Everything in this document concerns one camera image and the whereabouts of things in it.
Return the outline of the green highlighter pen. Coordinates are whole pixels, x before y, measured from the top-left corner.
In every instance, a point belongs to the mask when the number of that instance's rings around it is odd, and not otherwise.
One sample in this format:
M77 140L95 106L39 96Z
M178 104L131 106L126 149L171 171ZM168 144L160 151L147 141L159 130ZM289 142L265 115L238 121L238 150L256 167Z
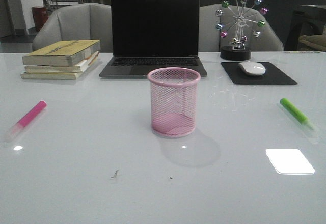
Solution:
M318 136L317 127L292 102L287 98L282 98L280 104L301 124L309 136L314 138Z

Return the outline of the pink highlighter pen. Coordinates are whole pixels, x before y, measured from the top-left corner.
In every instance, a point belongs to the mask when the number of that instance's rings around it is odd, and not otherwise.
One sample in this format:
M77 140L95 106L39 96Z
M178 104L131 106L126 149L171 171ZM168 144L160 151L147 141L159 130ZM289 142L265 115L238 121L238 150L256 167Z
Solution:
M18 120L5 134L5 142L13 141L33 119L47 107L43 100L39 101L30 111L28 111L20 120Z

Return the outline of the pink mesh pen holder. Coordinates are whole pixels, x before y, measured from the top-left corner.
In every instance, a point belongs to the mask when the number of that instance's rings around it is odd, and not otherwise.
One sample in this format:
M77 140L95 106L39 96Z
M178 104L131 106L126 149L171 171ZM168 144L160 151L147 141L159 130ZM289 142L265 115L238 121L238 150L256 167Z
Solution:
M148 73L152 130L165 137L191 134L196 126L197 85L201 75L192 69L166 67Z

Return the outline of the dark grey laptop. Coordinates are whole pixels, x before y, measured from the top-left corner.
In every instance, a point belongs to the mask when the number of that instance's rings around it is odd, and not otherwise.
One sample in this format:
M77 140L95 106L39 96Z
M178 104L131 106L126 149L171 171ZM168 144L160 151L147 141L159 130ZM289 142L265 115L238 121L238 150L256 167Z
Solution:
M200 0L111 0L113 57L101 78L145 78L155 69L189 68L198 57Z

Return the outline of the middle cream book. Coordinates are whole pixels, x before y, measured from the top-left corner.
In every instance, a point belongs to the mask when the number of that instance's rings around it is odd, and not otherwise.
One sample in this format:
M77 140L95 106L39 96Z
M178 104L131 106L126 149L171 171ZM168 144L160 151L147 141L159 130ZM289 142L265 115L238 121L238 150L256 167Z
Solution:
M38 66L26 65L25 72L27 73L83 73L94 61L96 61L99 52L93 53L87 59L80 61L75 66Z

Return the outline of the cream book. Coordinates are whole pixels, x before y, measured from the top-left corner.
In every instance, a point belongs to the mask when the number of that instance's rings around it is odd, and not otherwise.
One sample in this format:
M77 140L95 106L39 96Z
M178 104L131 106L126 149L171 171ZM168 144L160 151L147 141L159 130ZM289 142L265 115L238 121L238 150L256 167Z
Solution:
M25 72L27 73L83 73L94 61L96 61L99 52L93 53L87 59L80 61L75 66L38 66L26 65Z
M24 69L20 76L23 79L77 79L83 73L27 73Z

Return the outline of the white computer mouse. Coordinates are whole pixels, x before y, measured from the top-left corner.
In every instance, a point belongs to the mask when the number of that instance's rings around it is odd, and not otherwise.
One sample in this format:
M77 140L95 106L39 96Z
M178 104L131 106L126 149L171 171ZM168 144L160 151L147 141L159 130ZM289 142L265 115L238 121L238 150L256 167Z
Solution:
M245 74L250 76L260 76L266 72L266 68L259 62L245 61L239 62L238 65Z

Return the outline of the top yellow book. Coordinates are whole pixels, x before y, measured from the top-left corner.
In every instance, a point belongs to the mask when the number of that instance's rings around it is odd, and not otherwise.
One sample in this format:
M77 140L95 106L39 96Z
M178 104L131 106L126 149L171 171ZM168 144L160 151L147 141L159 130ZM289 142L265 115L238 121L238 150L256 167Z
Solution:
M100 50L100 40L59 41L22 57L24 65L74 66Z

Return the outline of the ferris wheel desk toy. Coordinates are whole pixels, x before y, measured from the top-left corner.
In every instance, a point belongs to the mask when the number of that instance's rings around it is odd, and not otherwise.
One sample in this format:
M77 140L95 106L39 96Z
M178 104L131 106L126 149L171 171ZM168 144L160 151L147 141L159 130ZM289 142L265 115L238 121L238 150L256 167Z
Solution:
M254 14L248 14L246 8L249 0L235 0L236 10L233 11L229 1L223 1L221 9L215 11L217 17L221 17L227 10L231 12L232 21L227 24L217 23L215 28L220 32L221 38L226 38L229 31L234 30L234 37L227 46L221 47L221 58L231 61L246 61L251 58L251 50L247 47L249 36L245 34L244 28L249 28L250 23L256 27L263 28L266 22L262 19L255 21L252 19Z

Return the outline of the bottom cream book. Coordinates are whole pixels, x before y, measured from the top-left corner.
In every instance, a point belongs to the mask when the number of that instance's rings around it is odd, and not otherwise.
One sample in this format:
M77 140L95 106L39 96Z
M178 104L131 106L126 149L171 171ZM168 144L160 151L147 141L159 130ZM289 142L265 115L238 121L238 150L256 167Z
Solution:
M23 79L77 79L83 73L27 73L24 69L20 76Z

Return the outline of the red trash bin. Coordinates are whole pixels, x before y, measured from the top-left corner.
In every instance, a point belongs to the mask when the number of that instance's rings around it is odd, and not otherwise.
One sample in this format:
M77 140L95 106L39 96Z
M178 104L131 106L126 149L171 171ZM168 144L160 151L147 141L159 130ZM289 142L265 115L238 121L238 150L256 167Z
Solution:
M32 14L35 24L36 31L40 31L40 29L44 26L46 21L48 20L48 13L45 7L32 7Z

